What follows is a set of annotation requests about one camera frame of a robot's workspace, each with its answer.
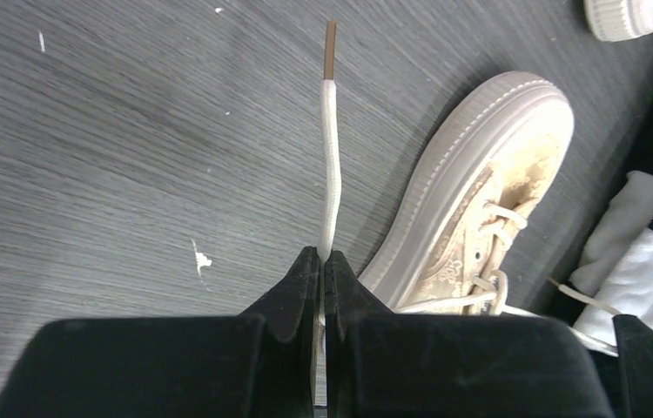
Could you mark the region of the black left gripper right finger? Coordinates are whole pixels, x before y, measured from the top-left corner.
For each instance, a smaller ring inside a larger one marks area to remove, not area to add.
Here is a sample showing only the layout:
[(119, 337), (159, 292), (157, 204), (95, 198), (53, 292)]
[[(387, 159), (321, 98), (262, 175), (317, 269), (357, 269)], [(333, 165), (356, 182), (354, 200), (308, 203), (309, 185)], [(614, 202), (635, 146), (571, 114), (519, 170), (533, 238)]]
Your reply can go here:
[(588, 351), (559, 320), (400, 314), (324, 266), (332, 417), (610, 417)]

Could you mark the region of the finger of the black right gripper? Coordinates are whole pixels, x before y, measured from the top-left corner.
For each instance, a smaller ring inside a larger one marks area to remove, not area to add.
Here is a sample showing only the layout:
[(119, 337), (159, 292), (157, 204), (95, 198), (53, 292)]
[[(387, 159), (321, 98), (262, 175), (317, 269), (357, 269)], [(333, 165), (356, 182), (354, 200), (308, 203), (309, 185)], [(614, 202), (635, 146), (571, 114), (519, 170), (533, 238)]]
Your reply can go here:
[(653, 330), (636, 316), (613, 318), (625, 415), (653, 417)]

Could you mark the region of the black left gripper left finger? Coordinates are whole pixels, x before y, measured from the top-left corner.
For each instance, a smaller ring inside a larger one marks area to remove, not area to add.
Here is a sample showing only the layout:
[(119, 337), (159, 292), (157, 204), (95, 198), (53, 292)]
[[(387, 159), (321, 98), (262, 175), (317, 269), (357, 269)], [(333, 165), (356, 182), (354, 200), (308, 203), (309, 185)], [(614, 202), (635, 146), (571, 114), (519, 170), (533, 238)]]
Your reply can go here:
[(320, 260), (228, 316), (57, 320), (27, 344), (0, 417), (310, 417)]

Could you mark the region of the beige sneaker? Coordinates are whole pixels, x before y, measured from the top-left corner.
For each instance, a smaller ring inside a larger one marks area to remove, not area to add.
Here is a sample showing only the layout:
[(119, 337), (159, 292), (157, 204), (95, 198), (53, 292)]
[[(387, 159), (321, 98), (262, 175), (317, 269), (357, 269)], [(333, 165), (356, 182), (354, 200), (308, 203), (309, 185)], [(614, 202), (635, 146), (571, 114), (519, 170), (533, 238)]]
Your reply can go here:
[[(334, 50), (326, 29), (321, 83), (326, 201), (318, 245), (333, 249), (341, 197)], [(546, 318), (508, 304), (502, 262), (552, 185), (574, 132), (574, 112), (552, 82), (507, 71), (469, 93), (429, 140), (393, 225), (355, 278), (396, 314)]]
[(589, 28), (603, 42), (653, 33), (653, 0), (584, 0), (583, 7)]

